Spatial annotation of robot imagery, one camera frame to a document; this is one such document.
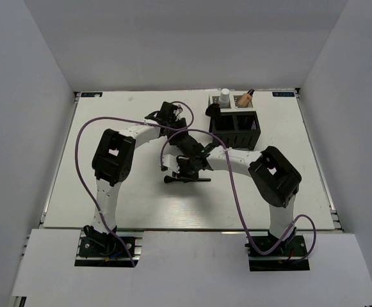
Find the black round makeup brush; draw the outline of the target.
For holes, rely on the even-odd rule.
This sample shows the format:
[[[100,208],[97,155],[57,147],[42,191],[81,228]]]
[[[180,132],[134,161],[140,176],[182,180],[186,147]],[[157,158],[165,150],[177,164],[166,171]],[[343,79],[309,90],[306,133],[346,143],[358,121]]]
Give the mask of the black round makeup brush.
[[[190,177],[182,177],[182,176],[165,176],[163,182],[165,184],[173,183],[173,182],[182,182],[182,183],[190,183],[190,182],[210,182],[210,178],[190,178]]]

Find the black fan makeup brush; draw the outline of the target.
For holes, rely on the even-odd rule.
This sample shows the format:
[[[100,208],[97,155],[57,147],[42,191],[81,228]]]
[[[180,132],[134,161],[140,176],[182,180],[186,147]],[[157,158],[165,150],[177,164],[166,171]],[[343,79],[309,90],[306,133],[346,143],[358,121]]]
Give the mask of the black fan makeup brush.
[[[215,104],[215,103],[210,104],[205,111],[205,115],[210,117],[210,119],[212,119],[215,122],[215,125],[217,127],[222,126],[223,120],[222,120],[222,115],[221,115],[219,104]]]

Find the white jar cap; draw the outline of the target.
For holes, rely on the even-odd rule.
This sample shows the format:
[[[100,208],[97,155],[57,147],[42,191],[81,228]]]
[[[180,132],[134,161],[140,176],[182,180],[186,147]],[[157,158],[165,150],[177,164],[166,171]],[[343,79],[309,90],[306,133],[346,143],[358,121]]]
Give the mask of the white jar cap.
[[[222,101],[229,101],[230,100],[230,91],[228,88],[222,88],[220,92],[220,97],[219,99]]]

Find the foundation bottle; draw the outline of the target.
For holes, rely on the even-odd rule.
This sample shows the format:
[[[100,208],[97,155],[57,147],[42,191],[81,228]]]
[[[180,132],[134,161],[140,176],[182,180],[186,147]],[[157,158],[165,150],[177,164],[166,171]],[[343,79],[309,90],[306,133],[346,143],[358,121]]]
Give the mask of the foundation bottle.
[[[254,94],[254,89],[248,90],[241,98],[237,101],[236,106],[238,108],[247,108],[252,103],[252,96]]]

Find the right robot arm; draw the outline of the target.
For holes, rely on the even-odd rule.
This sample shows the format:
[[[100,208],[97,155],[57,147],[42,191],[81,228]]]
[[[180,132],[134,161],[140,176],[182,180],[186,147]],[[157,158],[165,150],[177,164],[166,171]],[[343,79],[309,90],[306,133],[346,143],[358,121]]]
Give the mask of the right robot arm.
[[[182,153],[175,158],[174,166],[167,155],[161,156],[162,167],[171,169],[176,180],[196,182],[200,179],[199,172],[205,170],[250,177],[270,208],[271,250],[285,255],[292,249],[296,232],[293,203],[302,177],[278,148],[268,146],[261,152],[236,150],[228,148],[219,138],[203,146],[187,130],[170,136],[168,144]]]

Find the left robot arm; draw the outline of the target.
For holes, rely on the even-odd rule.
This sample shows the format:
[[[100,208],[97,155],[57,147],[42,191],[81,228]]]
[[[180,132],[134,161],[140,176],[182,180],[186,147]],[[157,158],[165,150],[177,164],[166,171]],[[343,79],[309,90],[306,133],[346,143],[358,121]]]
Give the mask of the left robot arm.
[[[100,254],[110,255],[116,248],[118,194],[122,182],[130,174],[135,149],[186,128],[186,120],[179,118],[183,105],[182,102],[164,102],[159,111],[147,115],[142,122],[127,120],[132,127],[103,132],[92,160],[97,187],[96,211],[91,224],[84,227],[85,235],[94,242]]]

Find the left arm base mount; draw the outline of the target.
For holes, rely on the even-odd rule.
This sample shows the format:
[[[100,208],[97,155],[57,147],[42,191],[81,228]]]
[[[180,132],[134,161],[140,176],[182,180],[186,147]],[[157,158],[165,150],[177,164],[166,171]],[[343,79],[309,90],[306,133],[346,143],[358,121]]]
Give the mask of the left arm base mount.
[[[142,233],[122,233],[121,239],[126,244],[126,248],[133,258],[134,265],[118,239],[113,237],[111,245],[104,248],[92,242],[81,232],[74,266],[134,268],[140,259],[142,251]]]

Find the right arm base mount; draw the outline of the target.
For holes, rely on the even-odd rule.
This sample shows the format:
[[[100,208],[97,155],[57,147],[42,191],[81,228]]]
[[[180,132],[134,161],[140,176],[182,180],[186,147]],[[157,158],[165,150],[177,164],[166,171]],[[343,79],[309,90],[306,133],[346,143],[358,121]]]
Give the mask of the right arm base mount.
[[[302,235],[295,235],[293,240],[284,247],[279,246],[269,255],[260,255],[252,245],[247,242],[248,263],[251,272],[289,272],[309,271],[310,265],[307,258],[305,239]]]

